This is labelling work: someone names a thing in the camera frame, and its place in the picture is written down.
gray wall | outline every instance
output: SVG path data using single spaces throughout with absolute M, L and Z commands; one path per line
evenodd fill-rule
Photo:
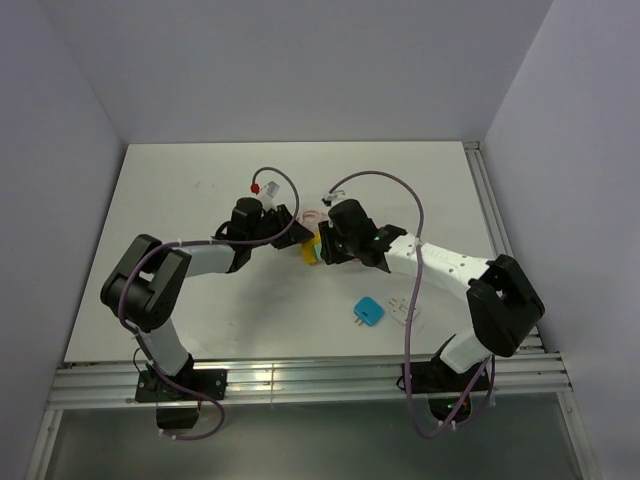
M 0 471 L 20 478 L 122 157 L 41 7 L 0 14 Z
M 551 0 L 40 0 L 128 143 L 483 138 Z
M 486 138 L 606 478 L 640 472 L 640 2 L 556 0 Z

white tabletop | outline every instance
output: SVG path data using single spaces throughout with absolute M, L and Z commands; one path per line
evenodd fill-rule
M 473 256 L 492 249 L 467 159 L 459 142 L 349 142 L 131 145 L 82 298 L 65 360 L 129 360 L 136 348 L 99 292 L 133 238 L 204 239 L 228 220 L 238 198 L 249 195 L 260 166 L 284 170 L 296 183 L 303 209 L 337 180 L 379 169 L 406 180 L 426 211 L 423 239 Z M 281 185 L 276 197 L 293 211 L 286 183 L 265 173 L 259 182 Z M 363 177 L 345 189 L 378 226 L 414 232 L 416 207 L 390 180 Z M 356 326 L 353 306 L 370 296 L 385 306 L 408 296 L 413 279 L 356 262 L 308 266 L 298 246 L 262 247 L 239 272 L 185 282 L 173 314 L 178 334 L 197 359 L 284 359 L 398 355 L 403 327 L 390 315 L 374 327 Z M 467 306 L 423 284 L 412 351 L 433 353 L 470 324 Z

table surface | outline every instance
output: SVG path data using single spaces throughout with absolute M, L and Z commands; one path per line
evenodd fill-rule
M 473 256 L 493 255 L 484 217 L 459 142 L 336 142 L 131 145 L 67 349 L 68 362 L 131 359 L 136 343 L 99 301 L 100 288 L 133 238 L 204 239 L 248 196 L 261 166 L 285 171 L 303 209 L 322 208 L 323 194 L 359 170 L 384 170 L 414 187 L 425 207 L 423 239 Z M 281 185 L 276 200 L 293 211 L 293 195 L 275 174 L 259 182 Z M 417 209 L 402 187 L 363 177 L 345 189 L 378 225 L 415 231 Z M 173 314 L 178 334 L 196 359 L 285 359 L 398 355 L 404 327 L 390 315 L 374 327 L 354 323 L 363 296 L 385 305 L 408 296 L 413 279 L 343 265 L 306 265 L 298 246 L 257 249 L 232 275 L 203 275 L 183 285 Z M 423 283 L 414 353 L 433 353 L 470 325 L 467 306 Z

blue plug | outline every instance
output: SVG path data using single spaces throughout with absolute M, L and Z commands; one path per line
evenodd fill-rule
M 362 297 L 356 306 L 353 307 L 353 313 L 356 314 L 356 323 L 363 323 L 373 327 L 384 316 L 384 308 L 376 303 L 371 297 Z

gray floor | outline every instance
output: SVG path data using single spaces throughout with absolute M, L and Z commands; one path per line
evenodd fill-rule
M 229 408 L 225 428 L 198 442 L 158 437 L 149 409 L 72 411 L 47 479 L 580 478 L 555 395 L 497 401 L 430 442 L 404 402 Z

